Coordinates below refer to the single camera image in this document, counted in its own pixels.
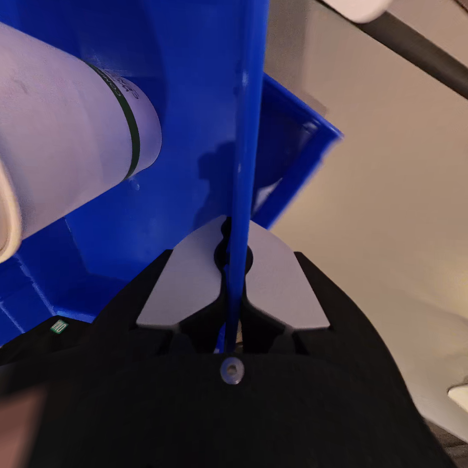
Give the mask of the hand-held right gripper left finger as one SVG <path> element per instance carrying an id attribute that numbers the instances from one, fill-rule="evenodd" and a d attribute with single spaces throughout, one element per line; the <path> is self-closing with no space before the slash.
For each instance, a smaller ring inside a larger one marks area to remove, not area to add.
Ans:
<path id="1" fill-rule="evenodd" d="M 223 240 L 225 220 L 219 216 L 209 221 L 174 247 L 136 320 L 139 327 L 175 331 L 219 297 L 221 272 L 214 253 Z"/>

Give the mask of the person's left forearm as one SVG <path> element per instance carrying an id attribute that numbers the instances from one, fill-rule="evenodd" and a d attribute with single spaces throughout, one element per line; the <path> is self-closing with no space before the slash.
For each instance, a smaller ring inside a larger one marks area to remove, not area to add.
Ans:
<path id="1" fill-rule="evenodd" d="M 33 387 L 0 400 L 0 466 L 23 468 L 29 463 L 44 410 L 46 390 Z"/>

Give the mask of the blue plastic bin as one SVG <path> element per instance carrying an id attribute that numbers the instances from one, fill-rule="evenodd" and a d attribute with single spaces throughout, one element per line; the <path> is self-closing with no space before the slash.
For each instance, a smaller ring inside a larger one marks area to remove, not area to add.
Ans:
<path id="1" fill-rule="evenodd" d="M 251 220 L 270 229 L 342 138 L 335 126 L 264 73 Z"/>
<path id="2" fill-rule="evenodd" d="M 137 85 L 162 129 L 149 168 L 1 263 L 1 345 L 55 315 L 92 322 L 163 251 L 231 214 L 257 136 L 269 1 L 1 1 L 1 22 Z"/>

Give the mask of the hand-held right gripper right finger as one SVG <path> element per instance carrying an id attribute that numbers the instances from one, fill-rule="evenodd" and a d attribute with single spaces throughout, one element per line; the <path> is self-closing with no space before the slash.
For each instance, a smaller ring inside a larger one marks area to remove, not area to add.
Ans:
<path id="1" fill-rule="evenodd" d="M 330 322 L 293 250 L 253 221 L 248 247 L 253 254 L 245 277 L 249 302 L 290 330 L 327 329 Z"/>

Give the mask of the white paper cup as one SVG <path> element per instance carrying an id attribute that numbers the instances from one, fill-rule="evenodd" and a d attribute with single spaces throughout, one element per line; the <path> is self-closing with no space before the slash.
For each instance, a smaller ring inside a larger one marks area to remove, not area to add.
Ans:
<path id="1" fill-rule="evenodd" d="M 1 23 L 1 262 L 151 166 L 161 144 L 134 83 Z"/>

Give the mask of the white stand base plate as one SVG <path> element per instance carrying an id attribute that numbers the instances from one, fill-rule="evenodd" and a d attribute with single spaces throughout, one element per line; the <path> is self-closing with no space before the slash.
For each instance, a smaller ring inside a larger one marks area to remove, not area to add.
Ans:
<path id="1" fill-rule="evenodd" d="M 344 18 L 358 24 L 377 19 L 392 3 L 391 0 L 324 0 L 323 2 Z"/>

